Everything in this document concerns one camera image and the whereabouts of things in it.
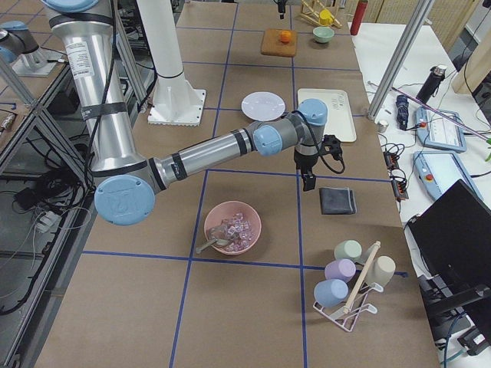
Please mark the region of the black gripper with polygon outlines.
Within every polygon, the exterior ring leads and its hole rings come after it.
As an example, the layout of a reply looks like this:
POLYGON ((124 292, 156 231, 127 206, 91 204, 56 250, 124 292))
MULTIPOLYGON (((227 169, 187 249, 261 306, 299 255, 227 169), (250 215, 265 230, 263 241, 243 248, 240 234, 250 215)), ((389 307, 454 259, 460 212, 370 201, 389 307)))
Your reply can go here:
POLYGON ((302 177, 302 191, 308 192, 316 187, 316 175, 313 168, 318 162, 318 148, 315 145, 298 144, 295 146, 294 161, 302 177))

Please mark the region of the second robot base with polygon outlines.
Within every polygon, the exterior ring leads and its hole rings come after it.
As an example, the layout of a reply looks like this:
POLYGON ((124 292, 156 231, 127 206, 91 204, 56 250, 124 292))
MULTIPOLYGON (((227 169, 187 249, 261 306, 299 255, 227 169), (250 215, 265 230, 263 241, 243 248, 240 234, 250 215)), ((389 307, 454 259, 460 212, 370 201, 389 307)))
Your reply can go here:
POLYGON ((21 77, 47 77, 65 63, 60 51, 42 49, 22 21, 1 24, 1 59, 21 77))

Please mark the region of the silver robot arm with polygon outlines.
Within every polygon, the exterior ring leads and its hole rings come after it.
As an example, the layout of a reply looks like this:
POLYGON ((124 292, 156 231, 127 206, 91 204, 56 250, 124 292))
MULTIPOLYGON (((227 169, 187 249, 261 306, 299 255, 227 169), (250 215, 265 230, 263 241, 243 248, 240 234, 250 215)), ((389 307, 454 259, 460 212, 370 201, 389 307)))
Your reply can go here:
POLYGON ((52 32, 68 54, 81 112, 89 129, 88 159, 96 182, 99 215, 115 225, 133 225, 153 210, 155 196, 172 183, 256 151, 271 156, 293 148, 304 190, 315 187, 312 169, 322 148, 328 109, 320 100, 272 122, 254 122, 182 149, 146 158, 134 144, 127 105, 114 66, 117 8, 112 1, 46 1, 52 32))

